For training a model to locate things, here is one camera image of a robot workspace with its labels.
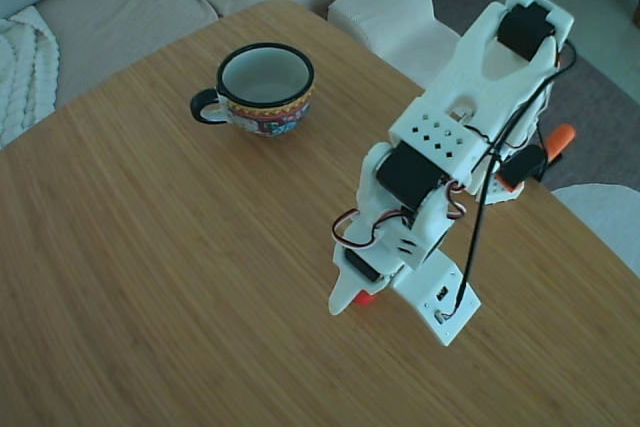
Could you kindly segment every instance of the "white chair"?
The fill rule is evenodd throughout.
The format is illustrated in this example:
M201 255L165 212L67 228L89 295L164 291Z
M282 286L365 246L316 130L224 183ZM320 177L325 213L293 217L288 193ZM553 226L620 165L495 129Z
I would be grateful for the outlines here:
M460 38L436 20L431 0L336 0L328 20L424 88Z

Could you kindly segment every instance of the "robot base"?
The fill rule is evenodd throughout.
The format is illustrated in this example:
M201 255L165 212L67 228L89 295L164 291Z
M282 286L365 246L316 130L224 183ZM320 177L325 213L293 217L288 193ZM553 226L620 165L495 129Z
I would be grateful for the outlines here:
M461 280L457 265L436 249L418 270L403 268L391 285L447 346L480 307L480 300L467 285L457 312L448 320L442 318L442 314L453 312Z

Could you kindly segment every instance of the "colorful mug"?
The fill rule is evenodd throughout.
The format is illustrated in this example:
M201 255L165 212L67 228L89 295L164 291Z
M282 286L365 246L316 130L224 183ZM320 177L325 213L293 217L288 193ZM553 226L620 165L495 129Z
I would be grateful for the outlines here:
M191 99L191 114L205 124L235 124L264 137L293 129L311 106L314 71L297 49L251 44L230 54L217 73L217 86ZM217 104L215 109L207 108Z

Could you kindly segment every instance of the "wooden table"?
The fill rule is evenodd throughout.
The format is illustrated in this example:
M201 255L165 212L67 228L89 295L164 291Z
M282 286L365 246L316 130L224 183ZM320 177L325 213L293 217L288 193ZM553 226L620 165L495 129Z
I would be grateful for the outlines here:
M312 59L309 117L276 139L194 122L191 95L259 40ZM420 92L271 2L2 150L2 425L639 425L640 281L534 182L488 209L483 306L451 347L391 291L329 315L331 221ZM472 218L445 244L459 263Z

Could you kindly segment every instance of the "3d printed robot arm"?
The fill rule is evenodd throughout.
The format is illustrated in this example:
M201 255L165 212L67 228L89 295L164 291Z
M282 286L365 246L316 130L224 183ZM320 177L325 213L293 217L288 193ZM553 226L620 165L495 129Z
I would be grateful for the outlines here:
M332 314L391 284L444 345L462 329L480 301L469 287L456 304L462 273L438 249L454 223L451 187L476 194L493 176L488 153L519 106L556 72L572 24L549 0L507 0L489 5L459 40L433 85L391 126L390 143L375 145L363 161L357 212L342 236L334 229L340 274ZM533 99L491 155L504 161L526 145L544 97ZM516 198L523 188L492 182L486 203Z

